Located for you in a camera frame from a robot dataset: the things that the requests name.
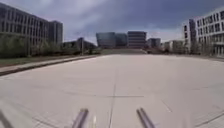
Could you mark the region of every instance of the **distant building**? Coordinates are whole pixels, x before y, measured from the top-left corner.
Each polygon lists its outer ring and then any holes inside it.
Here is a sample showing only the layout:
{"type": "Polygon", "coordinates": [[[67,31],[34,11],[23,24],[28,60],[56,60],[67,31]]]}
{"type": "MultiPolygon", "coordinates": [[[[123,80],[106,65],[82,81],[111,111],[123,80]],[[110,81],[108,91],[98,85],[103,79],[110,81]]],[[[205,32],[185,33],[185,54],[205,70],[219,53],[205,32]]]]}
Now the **distant building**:
{"type": "Polygon", "coordinates": [[[160,38],[150,38],[150,39],[147,40],[146,45],[149,48],[160,48],[161,39],[160,38]]]}
{"type": "Polygon", "coordinates": [[[126,33],[116,33],[116,47],[126,47],[127,41],[126,33]]]}
{"type": "Polygon", "coordinates": [[[101,48],[115,48],[116,35],[115,32],[104,32],[96,34],[98,46],[101,48]]]}
{"type": "Polygon", "coordinates": [[[184,42],[182,40],[171,40],[163,43],[165,52],[182,54],[184,53],[184,42]]]}
{"type": "Polygon", "coordinates": [[[62,43],[63,26],[0,3],[0,37],[18,36],[27,43],[27,54],[38,54],[43,42],[62,43]]]}
{"type": "Polygon", "coordinates": [[[143,48],[146,44],[146,32],[129,31],[128,32],[128,47],[143,48]]]}
{"type": "Polygon", "coordinates": [[[184,51],[186,53],[197,53],[195,21],[189,19],[182,24],[182,33],[184,40],[184,51]]]}
{"type": "Polygon", "coordinates": [[[63,24],[58,21],[50,22],[49,42],[60,44],[63,42],[63,24]]]}

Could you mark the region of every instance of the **metal pole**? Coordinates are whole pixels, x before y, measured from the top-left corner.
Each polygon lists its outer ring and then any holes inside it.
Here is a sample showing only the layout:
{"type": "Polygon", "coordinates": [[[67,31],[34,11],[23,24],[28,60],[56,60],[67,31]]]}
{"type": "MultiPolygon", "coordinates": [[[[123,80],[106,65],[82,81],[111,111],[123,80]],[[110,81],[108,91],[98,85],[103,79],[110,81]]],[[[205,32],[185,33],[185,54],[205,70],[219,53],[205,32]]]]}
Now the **metal pole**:
{"type": "Polygon", "coordinates": [[[143,108],[137,109],[137,114],[144,128],[155,128],[154,124],[149,119],[143,108]]]}
{"type": "Polygon", "coordinates": [[[74,121],[72,128],[82,128],[83,123],[88,115],[88,109],[81,109],[76,120],[74,121]]]}

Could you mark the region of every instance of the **tall building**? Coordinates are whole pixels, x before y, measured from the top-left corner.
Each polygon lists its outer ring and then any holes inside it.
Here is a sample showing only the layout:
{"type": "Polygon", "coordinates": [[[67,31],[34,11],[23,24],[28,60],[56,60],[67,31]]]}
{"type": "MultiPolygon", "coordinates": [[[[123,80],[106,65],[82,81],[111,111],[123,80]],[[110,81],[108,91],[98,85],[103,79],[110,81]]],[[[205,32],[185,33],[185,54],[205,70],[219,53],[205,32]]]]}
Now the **tall building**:
{"type": "Polygon", "coordinates": [[[116,33],[116,47],[126,47],[127,41],[126,33],[116,33]]]}
{"type": "Polygon", "coordinates": [[[184,38],[184,51],[186,53],[197,53],[195,21],[189,19],[182,24],[182,33],[184,38]]]}
{"type": "Polygon", "coordinates": [[[101,48],[115,48],[116,47],[115,32],[97,33],[96,39],[97,39],[98,46],[101,48]]]}
{"type": "Polygon", "coordinates": [[[48,22],[35,15],[0,3],[0,37],[11,35],[23,38],[27,44],[28,54],[40,52],[40,46],[43,42],[62,43],[62,30],[63,26],[60,22],[48,22]]]}
{"type": "MultiPolygon", "coordinates": [[[[201,54],[224,56],[224,7],[191,20],[195,24],[196,48],[201,54]]],[[[191,39],[191,24],[183,24],[184,43],[191,39]]]]}
{"type": "Polygon", "coordinates": [[[129,48],[143,48],[146,43],[146,32],[143,31],[129,31],[128,32],[128,47],[129,48]]]}
{"type": "Polygon", "coordinates": [[[49,41],[57,44],[63,41],[63,24],[58,21],[50,22],[49,41]]]}

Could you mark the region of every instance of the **paved plaza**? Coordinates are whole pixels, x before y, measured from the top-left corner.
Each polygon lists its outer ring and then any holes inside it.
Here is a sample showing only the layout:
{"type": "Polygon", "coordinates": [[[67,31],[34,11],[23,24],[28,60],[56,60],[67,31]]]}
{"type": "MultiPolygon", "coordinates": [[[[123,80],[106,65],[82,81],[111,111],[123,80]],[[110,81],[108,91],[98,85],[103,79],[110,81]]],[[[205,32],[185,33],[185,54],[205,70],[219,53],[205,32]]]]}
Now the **paved plaza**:
{"type": "Polygon", "coordinates": [[[143,128],[140,107],[156,128],[224,127],[224,63],[108,55],[0,77],[0,128],[71,128],[81,108],[84,128],[143,128]]]}

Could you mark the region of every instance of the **sky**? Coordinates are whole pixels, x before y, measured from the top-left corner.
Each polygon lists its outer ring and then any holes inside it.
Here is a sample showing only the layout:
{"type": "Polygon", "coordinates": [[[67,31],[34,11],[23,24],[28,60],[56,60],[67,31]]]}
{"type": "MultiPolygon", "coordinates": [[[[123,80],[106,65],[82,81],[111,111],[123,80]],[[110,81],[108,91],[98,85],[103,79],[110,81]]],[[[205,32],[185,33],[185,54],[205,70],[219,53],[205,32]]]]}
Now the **sky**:
{"type": "Polygon", "coordinates": [[[181,23],[224,6],[224,0],[0,0],[64,25],[64,41],[96,32],[147,32],[147,38],[181,39],[181,23]]]}

